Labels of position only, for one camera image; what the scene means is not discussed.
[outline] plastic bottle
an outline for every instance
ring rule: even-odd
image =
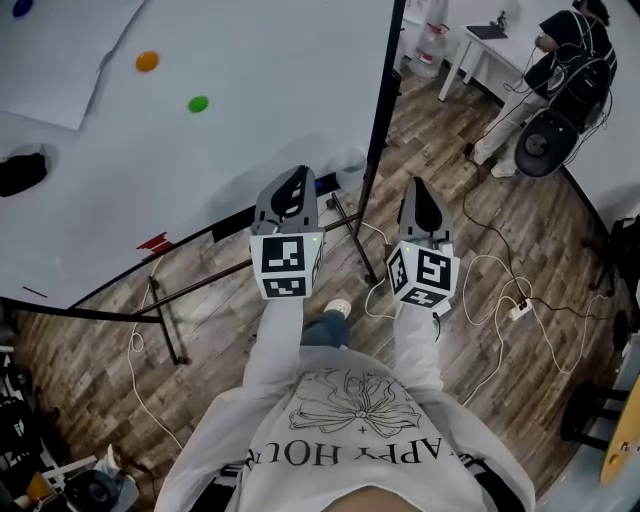
[[[423,78],[438,76],[447,48],[444,34],[448,30],[449,27],[444,23],[437,27],[431,23],[425,25],[416,47],[415,56],[409,64],[411,71]]]

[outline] wooden floor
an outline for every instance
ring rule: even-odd
[[[462,284],[471,260],[493,254],[506,261],[499,237],[469,222],[462,197],[475,182],[476,170],[461,154],[496,115],[497,107],[473,86],[456,81],[446,103],[437,100],[440,82],[429,84],[407,73],[402,85],[367,222],[388,236],[397,232],[396,217],[407,179],[420,176],[439,190],[454,217],[455,253],[462,259],[453,311],[443,318],[440,344],[445,390],[463,401],[498,362],[500,342],[493,321],[474,327],[462,307]],[[595,256],[580,246],[593,236],[595,223],[576,192],[560,173],[544,180],[521,176],[495,180],[483,171],[481,184],[468,198],[472,215],[500,229],[515,252],[514,269],[533,284],[534,293],[554,306],[586,311],[587,284],[596,272]],[[357,194],[341,195],[345,208],[355,210]],[[335,220],[327,211],[321,220]],[[314,297],[306,304],[311,318],[331,298],[353,302],[350,317],[352,348],[393,365],[391,321],[364,314],[369,286],[355,247],[344,228],[330,237],[331,248],[322,267]],[[363,245],[382,275],[381,237],[363,228]],[[162,293],[225,269],[249,256],[248,233],[214,245],[203,236],[167,255],[157,269]],[[106,289],[84,306],[130,312],[140,305],[152,264]],[[469,277],[467,302],[475,320],[494,307],[508,276],[497,262],[481,261]],[[377,313],[389,311],[389,288],[380,287],[370,303]],[[177,437],[185,443],[212,399],[237,386],[254,340],[264,304],[251,269],[238,272],[171,304],[170,330],[191,359],[176,368],[168,358],[157,326],[140,326],[146,348],[132,360],[140,394]],[[598,300],[592,312],[601,316],[628,309],[626,288],[611,300]],[[517,323],[499,311],[505,340],[504,360],[494,379],[484,386],[470,408],[505,442],[524,465],[538,493],[549,486],[576,450],[558,435],[561,413],[572,389],[584,378],[611,380],[612,321],[587,324],[584,358],[572,375],[558,372],[542,330],[532,315]],[[558,362],[570,367],[579,356],[584,321],[569,312],[537,310],[554,346]],[[127,363],[130,324],[70,320],[42,315],[20,316],[18,355],[28,364],[34,381],[44,390],[47,407],[61,410],[60,431],[76,458],[101,456],[109,443],[152,469],[156,488],[178,455],[177,447],[139,406],[131,389]],[[144,500],[153,503],[147,477],[136,475]]]

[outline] power outlet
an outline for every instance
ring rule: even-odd
[[[532,308],[531,300],[526,299],[524,304],[520,303],[517,306],[514,306],[511,311],[509,311],[509,316],[511,317],[511,320],[515,322],[531,311]]]

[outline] wall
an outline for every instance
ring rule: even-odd
[[[503,0],[449,0],[446,23],[452,32],[448,44],[448,60],[455,55],[461,25],[486,23],[494,19]],[[569,166],[580,187],[611,226],[621,217],[640,213],[640,169],[636,160],[640,100],[640,16],[627,0],[605,0],[611,15],[609,34],[618,54],[618,74],[612,87],[613,110],[608,129],[599,130],[580,150]],[[533,45],[540,32],[538,24],[561,9],[570,9],[570,1],[520,0],[518,20],[507,28],[518,44]],[[484,58],[474,77],[498,97],[507,92],[503,84],[515,82],[519,76],[494,59]]]

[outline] white desk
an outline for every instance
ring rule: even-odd
[[[519,75],[525,72],[527,62],[529,60],[529,57],[531,56],[531,50],[533,50],[533,41],[531,41],[530,44],[526,44],[525,41],[512,36],[509,36],[506,39],[483,40],[467,28],[469,26],[478,25],[487,25],[487,23],[469,23],[469,25],[462,26],[463,36],[458,43],[458,51],[456,52],[455,59],[453,60],[453,64],[451,65],[449,75],[447,75],[447,79],[445,80],[444,85],[440,90],[440,95],[438,96],[438,99],[440,101],[445,101],[445,99],[447,98],[449,88],[451,87],[451,84],[458,74],[458,70],[460,69],[462,62],[464,61],[470,49],[473,53],[471,54],[472,57],[469,63],[467,74],[463,80],[465,85],[469,84],[471,78],[473,78],[473,73],[475,72],[480,59],[485,53],[488,53],[489,55],[498,59],[505,66],[516,71]],[[536,50],[533,54],[533,61],[537,62],[542,56],[543,53],[540,50]]]

